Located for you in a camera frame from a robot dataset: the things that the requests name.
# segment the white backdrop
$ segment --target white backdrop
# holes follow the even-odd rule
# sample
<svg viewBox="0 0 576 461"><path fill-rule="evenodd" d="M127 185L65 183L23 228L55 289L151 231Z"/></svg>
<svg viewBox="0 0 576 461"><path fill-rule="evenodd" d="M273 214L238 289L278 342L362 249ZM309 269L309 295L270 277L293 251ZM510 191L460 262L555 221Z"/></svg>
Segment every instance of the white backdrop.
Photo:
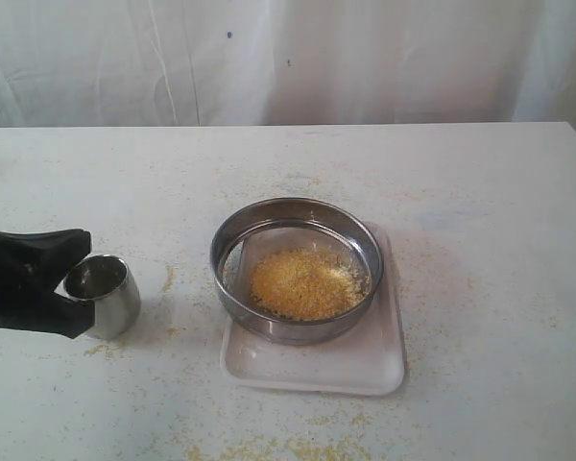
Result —
<svg viewBox="0 0 576 461"><path fill-rule="evenodd" d="M567 120L576 0L0 0L0 126Z"/></svg>

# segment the white table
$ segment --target white table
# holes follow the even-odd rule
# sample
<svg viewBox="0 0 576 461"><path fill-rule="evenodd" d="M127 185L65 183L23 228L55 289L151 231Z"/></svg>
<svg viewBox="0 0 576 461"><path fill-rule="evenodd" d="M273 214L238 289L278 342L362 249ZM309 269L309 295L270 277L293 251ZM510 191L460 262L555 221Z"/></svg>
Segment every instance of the white table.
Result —
<svg viewBox="0 0 576 461"><path fill-rule="evenodd" d="M294 195L391 235L395 394L223 376L211 236ZM0 130L0 231L72 227L132 265L144 312L115 344L0 330L0 459L576 460L566 124Z"/></svg>

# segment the stainless steel cup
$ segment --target stainless steel cup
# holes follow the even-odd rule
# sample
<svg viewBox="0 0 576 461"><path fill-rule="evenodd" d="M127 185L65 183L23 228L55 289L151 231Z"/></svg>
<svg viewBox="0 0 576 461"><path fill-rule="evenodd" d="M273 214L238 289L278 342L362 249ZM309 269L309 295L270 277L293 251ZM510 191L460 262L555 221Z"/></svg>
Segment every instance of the stainless steel cup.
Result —
<svg viewBox="0 0 576 461"><path fill-rule="evenodd" d="M96 320L85 332L113 339L136 321L141 298L128 265L119 257L95 255L84 259L64 279L64 291L74 300L93 301Z"/></svg>

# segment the metal bowl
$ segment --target metal bowl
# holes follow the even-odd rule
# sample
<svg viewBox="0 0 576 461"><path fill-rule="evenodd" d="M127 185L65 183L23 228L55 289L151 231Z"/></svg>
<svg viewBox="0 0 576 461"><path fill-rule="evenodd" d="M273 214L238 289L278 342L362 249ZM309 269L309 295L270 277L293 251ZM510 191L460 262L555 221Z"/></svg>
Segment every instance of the metal bowl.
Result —
<svg viewBox="0 0 576 461"><path fill-rule="evenodd" d="M228 260L234 259L234 250L263 231L288 228L316 231L331 237L360 260L367 272L369 286L359 304L335 317L296 321L261 312L235 293L227 278L227 268L232 264ZM354 327L367 312L384 274L383 254L362 222L336 206L303 198L271 199L240 209L216 231L210 260L218 295L233 321L272 342L290 345L320 343Z"/></svg>

